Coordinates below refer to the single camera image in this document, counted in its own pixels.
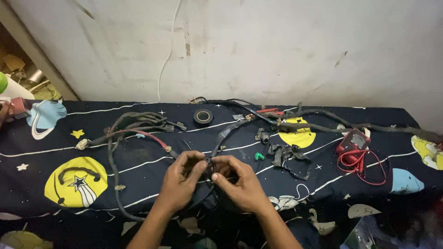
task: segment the white wall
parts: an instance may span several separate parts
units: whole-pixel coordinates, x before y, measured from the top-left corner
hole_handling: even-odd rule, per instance
[[[82,100],[158,101],[177,0],[8,3]],[[182,0],[173,41],[162,102],[402,107],[443,130],[443,1]]]

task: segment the blue planet print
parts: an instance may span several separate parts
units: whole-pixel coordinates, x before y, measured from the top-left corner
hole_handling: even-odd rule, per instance
[[[44,100],[32,104],[31,116],[26,119],[31,126],[32,136],[36,140],[46,137],[55,127],[57,121],[66,117],[67,111],[61,101]]]
[[[404,169],[392,169],[392,194],[407,195],[424,189],[424,183]]]

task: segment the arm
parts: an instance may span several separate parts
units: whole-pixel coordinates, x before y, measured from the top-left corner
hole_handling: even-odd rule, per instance
[[[132,238],[127,249],[157,249],[166,226],[172,215],[189,203],[195,185],[207,167],[202,161],[205,155],[197,151],[183,152],[169,166],[163,179],[160,194],[142,226]],[[190,174],[183,174],[186,168],[192,168]]]
[[[212,161],[217,168],[229,166],[236,171],[235,185],[220,173],[212,174],[212,180],[239,208],[257,216],[271,249],[303,249],[266,197],[251,166],[233,156],[217,156]]]

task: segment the multimeter screen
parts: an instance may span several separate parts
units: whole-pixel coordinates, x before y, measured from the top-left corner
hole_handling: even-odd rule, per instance
[[[352,135],[352,140],[351,142],[355,143],[356,145],[358,145],[360,148],[363,148],[363,146],[365,145],[365,139],[360,137],[358,134],[354,134]]]

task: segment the black electrical tape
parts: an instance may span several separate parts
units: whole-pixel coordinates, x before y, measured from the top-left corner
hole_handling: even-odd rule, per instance
[[[213,118],[212,112],[206,109],[200,109],[194,113],[194,120],[199,124],[209,124]]]

